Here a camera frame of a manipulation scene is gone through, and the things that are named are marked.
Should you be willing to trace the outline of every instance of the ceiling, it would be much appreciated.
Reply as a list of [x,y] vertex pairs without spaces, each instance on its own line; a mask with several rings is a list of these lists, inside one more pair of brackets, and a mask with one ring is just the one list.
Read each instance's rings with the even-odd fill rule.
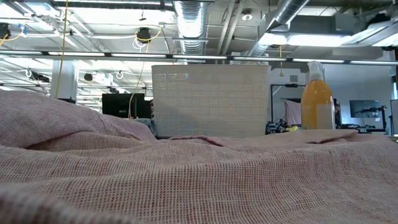
[[[234,31],[234,39],[228,48],[228,53],[244,52],[249,50],[257,39],[257,27],[261,23],[261,17],[277,7],[277,0],[260,1],[247,0],[244,3],[244,8],[252,9],[253,19],[250,21],[238,20],[236,29]],[[229,0],[216,0],[208,6],[208,14],[206,18],[206,36],[208,43],[206,45],[206,54],[214,54],[218,41],[223,29],[222,19],[223,12],[227,9]],[[328,1],[328,0],[313,0],[308,6],[303,8],[299,15],[306,16],[325,16],[330,17],[336,14],[336,10],[345,13],[365,12],[374,8],[387,6],[391,4],[389,0],[357,0],[357,1]],[[83,38],[79,35],[67,35],[70,39],[65,43],[65,51],[77,52],[147,52],[147,53],[171,53],[177,54],[180,52],[180,42],[173,40],[173,37],[178,37],[178,29],[176,26],[176,18],[173,12],[170,11],[155,11],[155,10],[132,10],[132,9],[98,9],[98,8],[73,8],[68,9],[73,13],[69,16],[69,27],[75,26],[78,31],[85,35],[90,33],[100,39]],[[3,50],[39,50],[39,51],[60,51],[62,49],[62,36],[54,35],[53,30],[43,23],[34,22],[30,14],[21,14],[9,7],[9,4],[0,3],[0,21],[5,19],[25,20],[27,36],[16,40],[5,42],[0,47]],[[63,23],[57,18],[58,30],[63,32]],[[159,37],[153,39],[148,46],[141,49],[133,47],[134,38],[123,38],[127,35],[134,35],[140,27],[149,27],[151,36],[155,36],[159,32]],[[21,29],[17,24],[10,25],[11,37],[19,34]],[[267,54],[270,56],[294,56],[306,58],[330,58],[332,52],[344,49],[336,49],[331,47],[297,47],[285,45],[281,49],[268,48]],[[374,48],[375,55],[382,53],[378,48]],[[86,84],[97,85],[96,82],[85,82],[83,76],[86,72],[97,72],[112,74],[114,77],[113,83],[124,85],[135,85],[137,77],[142,74],[141,81],[147,86],[151,86],[151,66],[158,64],[171,64],[171,62],[118,62],[118,61],[76,61],[79,66],[80,82]],[[26,69],[40,72],[43,75],[51,78],[52,61],[47,59],[28,59],[28,58],[0,58],[0,82],[3,83],[34,83],[34,80],[29,80],[26,75]],[[123,71],[123,78],[117,79],[116,74]],[[40,88],[24,88],[25,90],[42,92]],[[90,89],[80,90],[79,95],[100,95],[107,90]]]

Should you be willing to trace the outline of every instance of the pink blanket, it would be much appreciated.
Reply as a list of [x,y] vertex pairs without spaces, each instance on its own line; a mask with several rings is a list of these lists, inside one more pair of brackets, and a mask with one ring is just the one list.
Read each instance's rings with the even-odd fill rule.
[[0,91],[1,223],[397,223],[398,145],[354,131],[157,141]]

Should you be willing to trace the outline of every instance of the plastic bottle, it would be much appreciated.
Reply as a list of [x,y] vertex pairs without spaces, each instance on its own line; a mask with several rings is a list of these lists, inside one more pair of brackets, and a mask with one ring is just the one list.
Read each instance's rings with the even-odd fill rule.
[[334,129],[335,104],[333,94],[322,80],[323,65],[309,62],[310,82],[301,100],[302,129]]

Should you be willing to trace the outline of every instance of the silver air duct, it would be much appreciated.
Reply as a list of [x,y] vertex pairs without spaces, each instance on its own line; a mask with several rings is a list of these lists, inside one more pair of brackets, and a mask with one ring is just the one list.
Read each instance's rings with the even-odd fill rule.
[[183,54],[204,54],[205,43],[195,39],[205,37],[205,18],[207,3],[194,1],[175,1],[177,27],[180,37],[192,40],[181,41]]
[[[287,24],[294,19],[295,16],[301,11],[301,9],[310,0],[281,0],[279,1],[278,8],[272,12],[273,18],[266,21],[265,33]],[[268,45],[262,44],[266,39],[266,36],[262,36],[259,41],[253,46],[248,56],[260,57],[267,50]]]

